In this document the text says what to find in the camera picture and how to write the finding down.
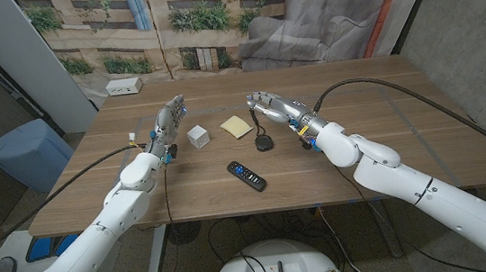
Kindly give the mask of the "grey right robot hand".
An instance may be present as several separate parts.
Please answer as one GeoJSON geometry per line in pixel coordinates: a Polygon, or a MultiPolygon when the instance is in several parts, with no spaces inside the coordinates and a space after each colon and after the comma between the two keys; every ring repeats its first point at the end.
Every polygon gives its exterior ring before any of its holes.
{"type": "Polygon", "coordinates": [[[261,113],[272,122],[290,126],[299,135],[306,150],[319,149],[316,139],[329,122],[318,117],[305,104],[262,91],[248,95],[247,105],[252,113],[261,113]]]}

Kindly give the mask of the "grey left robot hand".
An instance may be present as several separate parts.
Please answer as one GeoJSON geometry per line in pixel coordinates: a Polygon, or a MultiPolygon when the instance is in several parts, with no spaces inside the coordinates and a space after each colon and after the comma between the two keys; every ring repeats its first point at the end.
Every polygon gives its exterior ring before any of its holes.
{"type": "Polygon", "coordinates": [[[148,153],[164,159],[167,149],[176,139],[180,122],[186,114],[183,95],[175,96],[158,112],[150,137],[148,153]]]}

